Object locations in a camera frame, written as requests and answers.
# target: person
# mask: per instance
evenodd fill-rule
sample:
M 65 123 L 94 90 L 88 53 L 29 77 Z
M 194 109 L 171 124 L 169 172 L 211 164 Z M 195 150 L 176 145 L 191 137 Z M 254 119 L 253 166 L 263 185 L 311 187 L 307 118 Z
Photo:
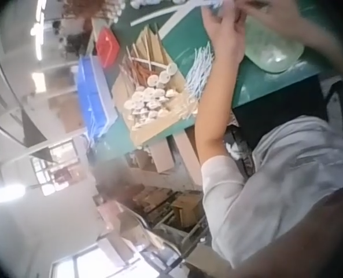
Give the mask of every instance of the person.
M 256 172 L 245 180 L 223 136 L 247 15 L 314 48 L 342 76 L 343 49 L 301 17 L 295 0 L 265 3 L 266 11 L 248 0 L 224 0 L 222 18 L 201 8 L 215 52 L 195 124 L 203 205 L 212 247 L 236 271 L 233 277 L 314 277 L 343 240 L 343 138 L 321 118 L 298 115 L 263 134 L 252 153 Z

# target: white shirt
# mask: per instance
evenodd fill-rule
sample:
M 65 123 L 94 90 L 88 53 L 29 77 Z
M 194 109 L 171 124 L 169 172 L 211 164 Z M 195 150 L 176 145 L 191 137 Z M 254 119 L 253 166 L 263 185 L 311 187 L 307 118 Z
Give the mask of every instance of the white shirt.
M 321 119 L 302 116 L 273 129 L 253 158 L 247 181 L 228 156 L 201 168 L 212 248 L 233 268 L 343 188 L 343 138 Z

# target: white sleeve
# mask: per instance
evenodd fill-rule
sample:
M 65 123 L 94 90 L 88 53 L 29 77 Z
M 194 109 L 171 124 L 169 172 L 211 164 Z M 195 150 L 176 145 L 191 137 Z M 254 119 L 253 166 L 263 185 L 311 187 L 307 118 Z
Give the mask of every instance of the white sleeve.
M 203 206 L 211 235 L 217 234 L 227 214 L 242 191 L 244 177 L 236 162 L 228 156 L 214 156 L 201 167 L 204 191 Z

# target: blue plastic crate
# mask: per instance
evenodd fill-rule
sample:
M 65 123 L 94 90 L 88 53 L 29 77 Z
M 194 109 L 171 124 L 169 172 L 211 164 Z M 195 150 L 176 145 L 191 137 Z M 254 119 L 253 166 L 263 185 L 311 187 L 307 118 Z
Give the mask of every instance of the blue plastic crate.
M 106 127 L 107 119 L 95 83 L 94 73 L 89 57 L 79 60 L 79 70 L 76 76 L 78 97 L 84 123 L 89 139 L 100 136 Z

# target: green work surface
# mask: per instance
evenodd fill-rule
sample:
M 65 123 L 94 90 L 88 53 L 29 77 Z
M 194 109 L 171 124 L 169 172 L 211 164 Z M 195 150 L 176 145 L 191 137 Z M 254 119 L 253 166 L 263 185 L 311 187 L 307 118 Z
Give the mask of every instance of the green work surface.
M 321 26 L 331 28 L 330 23 L 317 8 L 314 0 L 299 1 L 299 5 L 301 13 L 305 17 L 319 23 Z M 146 21 L 145 23 L 138 24 L 134 27 L 130 27 L 130 22 L 154 12 L 155 10 L 166 8 L 167 6 L 171 6 L 171 4 L 161 3 L 156 6 L 144 7 L 140 10 L 134 10 L 129 5 L 126 7 L 119 22 L 112 26 L 112 31 L 121 45 L 121 54 L 124 53 L 125 46 L 132 44 L 137 39 L 140 31 L 145 25 L 150 24 L 153 28 L 153 24 L 157 23 L 158 28 L 161 28 L 172 14 L 166 14 L 156 19 Z M 184 76 L 186 76 L 188 70 L 193 64 L 194 50 L 205 46 L 207 42 L 208 37 L 202 25 L 201 12 L 199 8 L 192 10 L 163 39 L 163 45 L 166 51 L 174 62 L 177 63 Z M 248 58 L 245 58 L 239 68 L 232 106 L 237 107 L 301 81 L 307 77 L 316 75 L 325 69 L 325 67 L 327 67 L 327 64 L 324 59 L 322 59 L 320 55 L 315 53 L 313 50 L 307 48 L 305 48 L 303 55 L 295 65 L 280 74 L 264 72 L 254 65 Z M 112 87 L 116 80 L 118 72 L 119 69 L 117 67 L 105 69 L 106 78 L 110 87 Z M 193 124 L 193 118 L 181 120 L 152 138 L 149 143 L 166 138 L 171 134 L 180 133 L 185 128 Z M 95 146 L 95 154 L 97 160 L 108 160 L 124 155 L 134 149 L 135 146 L 130 140 L 127 126 L 121 115 L 119 115 L 119 119 L 116 123 L 97 142 Z

